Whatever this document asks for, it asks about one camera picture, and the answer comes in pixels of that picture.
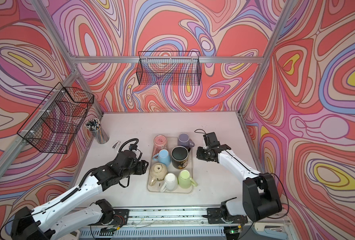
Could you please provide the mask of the black mug red inside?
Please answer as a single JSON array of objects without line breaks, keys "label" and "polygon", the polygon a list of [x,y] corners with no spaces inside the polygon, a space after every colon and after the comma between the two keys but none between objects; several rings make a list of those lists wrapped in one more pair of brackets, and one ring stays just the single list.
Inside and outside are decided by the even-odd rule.
[{"label": "black mug red inside", "polygon": [[173,167],[179,170],[184,169],[188,164],[188,150],[183,146],[174,147],[171,152]]}]

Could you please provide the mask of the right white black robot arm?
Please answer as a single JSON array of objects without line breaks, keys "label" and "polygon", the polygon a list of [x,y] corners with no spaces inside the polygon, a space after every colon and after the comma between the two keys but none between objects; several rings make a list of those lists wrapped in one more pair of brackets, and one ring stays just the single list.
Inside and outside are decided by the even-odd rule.
[{"label": "right white black robot arm", "polygon": [[221,203],[221,217],[247,216],[253,222],[269,218],[282,211],[282,203],[272,174],[261,173],[247,165],[231,148],[222,145],[214,132],[200,132],[204,147],[198,147],[196,158],[216,162],[225,167],[241,183],[242,198]]}]

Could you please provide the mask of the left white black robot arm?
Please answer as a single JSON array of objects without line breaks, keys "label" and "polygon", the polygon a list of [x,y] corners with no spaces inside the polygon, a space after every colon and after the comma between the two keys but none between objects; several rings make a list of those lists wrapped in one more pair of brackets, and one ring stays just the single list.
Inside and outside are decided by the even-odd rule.
[{"label": "left white black robot arm", "polygon": [[144,175],[149,162],[130,150],[119,152],[115,159],[93,168],[82,181],[55,199],[29,209],[24,207],[12,222],[11,238],[14,240],[58,240],[87,225],[111,225],[116,214],[106,200],[98,200],[89,207],[72,212],[86,200],[119,185],[131,175]]}]

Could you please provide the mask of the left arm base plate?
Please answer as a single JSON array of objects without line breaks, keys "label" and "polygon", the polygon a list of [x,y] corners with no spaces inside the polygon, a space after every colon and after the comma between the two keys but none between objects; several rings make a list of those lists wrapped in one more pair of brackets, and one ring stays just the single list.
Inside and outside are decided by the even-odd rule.
[{"label": "left arm base plate", "polygon": [[129,209],[103,211],[102,218],[91,226],[124,226],[128,222],[129,213]]}]

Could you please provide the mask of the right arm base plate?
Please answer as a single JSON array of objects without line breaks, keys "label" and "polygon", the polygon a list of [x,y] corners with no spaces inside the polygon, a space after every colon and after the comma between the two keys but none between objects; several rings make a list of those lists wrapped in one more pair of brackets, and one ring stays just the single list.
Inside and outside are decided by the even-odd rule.
[{"label": "right arm base plate", "polygon": [[207,208],[206,214],[202,217],[207,219],[209,224],[238,224],[243,226],[248,223],[246,216],[233,216],[223,207]]}]

